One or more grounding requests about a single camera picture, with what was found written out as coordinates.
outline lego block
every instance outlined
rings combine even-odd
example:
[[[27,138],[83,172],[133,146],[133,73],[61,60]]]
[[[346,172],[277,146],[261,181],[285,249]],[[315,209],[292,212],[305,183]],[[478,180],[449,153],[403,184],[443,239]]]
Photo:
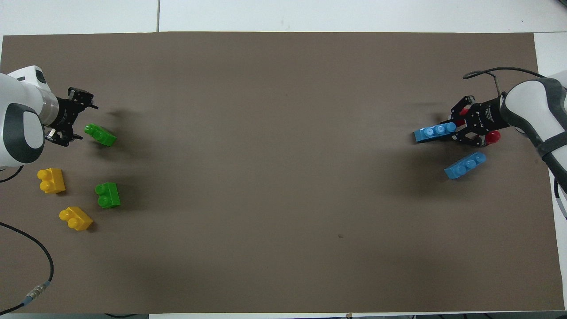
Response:
[[[463,176],[468,171],[474,169],[479,164],[484,163],[485,161],[486,155],[480,152],[474,152],[471,155],[461,159],[457,163],[454,163],[453,165],[447,167],[445,169],[445,173],[450,179],[456,179]]]
[[[65,190],[63,174],[60,169],[39,170],[37,178],[41,179],[39,188],[46,194],[56,194]]]
[[[92,224],[92,219],[76,206],[62,210],[59,219],[67,221],[67,226],[75,230],[85,230]]]
[[[99,195],[98,203],[102,208],[112,208],[120,205],[118,188],[115,183],[99,184],[95,187],[95,193]]]
[[[443,123],[435,126],[429,126],[420,128],[413,132],[416,136],[416,142],[427,142],[435,138],[439,138],[445,135],[450,135],[455,132],[457,125],[453,122]]]
[[[114,141],[116,141],[116,136],[112,135],[106,129],[96,124],[91,123],[85,126],[84,132],[92,136],[92,138],[97,140],[102,145],[112,146],[112,144],[114,144]]]

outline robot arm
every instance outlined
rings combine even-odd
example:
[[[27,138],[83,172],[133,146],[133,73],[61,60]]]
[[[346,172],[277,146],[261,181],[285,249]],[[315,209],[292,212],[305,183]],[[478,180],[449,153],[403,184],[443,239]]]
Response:
[[[97,107],[86,91],[70,87],[67,93],[67,99],[56,97],[38,66],[0,74],[0,168],[35,161],[44,138],[62,146],[82,139],[72,125],[85,108]],[[52,128],[47,135],[44,127]]]
[[[441,122],[455,123],[458,129],[441,139],[484,147],[500,139],[499,129],[512,126],[530,139],[561,188],[567,190],[567,71],[538,76],[541,78],[522,82],[484,103],[465,96],[451,109],[449,119]]]
[[[567,72],[522,82],[503,99],[505,122],[530,139],[559,185],[567,190]]]

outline plastic brick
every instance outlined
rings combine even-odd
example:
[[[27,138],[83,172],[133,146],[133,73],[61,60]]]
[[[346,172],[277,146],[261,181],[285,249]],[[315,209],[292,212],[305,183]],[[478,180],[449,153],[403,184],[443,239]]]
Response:
[[[106,129],[96,124],[91,123],[85,126],[84,132],[92,136],[92,138],[97,140],[102,145],[112,146],[112,144],[114,144],[114,141],[116,141],[116,136],[112,135]]]
[[[46,194],[56,194],[65,190],[63,174],[60,169],[39,170],[37,178],[41,179],[39,188]]]
[[[62,210],[59,219],[66,221],[67,226],[75,230],[85,230],[92,224],[92,219],[77,206]]]
[[[464,174],[468,173],[468,171],[474,169],[479,164],[482,164],[486,161],[486,155],[480,152],[474,152],[469,156],[461,159],[457,163],[447,167],[445,169],[445,173],[450,179],[456,179]]]
[[[116,183],[99,184],[95,187],[95,193],[99,195],[98,203],[102,208],[112,208],[120,205]]]
[[[457,129],[453,122],[443,123],[435,126],[420,128],[413,132],[416,136],[416,142],[427,142],[435,138],[450,135]]]

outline black strap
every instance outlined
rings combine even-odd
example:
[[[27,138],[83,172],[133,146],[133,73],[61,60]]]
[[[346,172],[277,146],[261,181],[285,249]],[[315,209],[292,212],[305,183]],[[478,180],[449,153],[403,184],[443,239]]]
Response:
[[[538,145],[539,156],[543,157],[547,153],[565,145],[567,145],[567,132],[561,132]]]

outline cable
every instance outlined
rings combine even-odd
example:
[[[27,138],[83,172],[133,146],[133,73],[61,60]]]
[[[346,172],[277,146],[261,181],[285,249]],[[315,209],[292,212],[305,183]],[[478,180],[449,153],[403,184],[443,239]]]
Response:
[[[545,76],[543,76],[543,75],[541,75],[541,74],[539,74],[539,73],[535,73],[535,72],[533,72],[533,71],[526,70],[526,69],[522,69],[522,68],[514,68],[514,67],[512,67],[512,66],[499,66],[499,67],[497,67],[497,68],[486,69],[486,70],[484,70],[484,71],[472,71],[472,72],[469,72],[469,73],[463,75],[463,79],[470,79],[470,78],[476,77],[476,76],[478,76],[478,75],[480,75],[480,74],[488,74],[489,72],[498,71],[498,70],[519,71],[519,72],[524,72],[524,73],[528,73],[528,74],[534,75],[534,76],[536,76],[536,77],[538,77],[538,78],[544,78],[544,77],[545,77]]]
[[[555,201],[557,202],[557,206],[559,206],[559,210],[563,214],[563,217],[567,219],[567,211],[565,210],[563,201],[559,197],[559,183],[557,182],[557,178],[553,179],[553,193],[555,195]]]
[[[125,314],[123,316],[118,316],[116,314],[110,314],[110,313],[105,313],[108,317],[112,317],[112,318],[128,318],[128,317],[132,317],[135,316],[139,313],[131,313],[131,314]]]
[[[14,175],[12,175],[12,176],[10,176],[10,177],[8,177],[8,178],[6,178],[6,179],[0,179],[0,183],[7,182],[7,181],[9,181],[10,179],[13,179],[14,177],[16,177],[16,175],[20,174],[20,172],[22,171],[22,168],[24,168],[23,165],[21,165],[20,168],[18,168],[18,170],[14,173]]]
[[[36,238],[34,238],[33,236],[31,236],[30,234],[24,232],[23,230],[20,230],[16,227],[10,226],[8,224],[2,223],[0,221],[0,226],[7,228],[9,230],[13,230],[15,232],[17,232],[18,234],[28,238],[29,240],[33,241],[34,243],[36,243],[39,248],[41,248],[41,250],[43,250],[43,252],[45,253],[45,256],[47,257],[47,260],[49,261],[49,279],[47,280],[47,282],[45,282],[42,285],[39,285],[37,287],[35,287],[30,293],[28,293],[28,295],[26,296],[26,298],[24,299],[24,301],[22,301],[20,304],[18,304],[17,306],[14,306],[10,309],[6,309],[6,310],[2,310],[0,311],[0,316],[6,313],[10,313],[12,311],[18,310],[21,307],[27,305],[28,303],[30,303],[33,299],[35,299],[36,297],[38,297],[38,295],[40,293],[42,293],[43,290],[45,290],[45,288],[49,285],[49,283],[51,283],[51,280],[53,279],[53,259],[51,258],[51,255],[49,254],[49,252],[47,251],[47,248],[45,248],[45,246]]]
[[[12,311],[16,311],[16,310],[20,309],[20,308],[23,307],[23,306],[24,306],[24,304],[23,304],[23,303],[20,303],[19,305],[15,306],[15,307],[12,307],[12,308],[10,308],[10,309],[2,310],[2,311],[0,311],[0,316],[3,315],[3,314],[6,314],[6,313],[10,313],[10,312],[12,312]]]

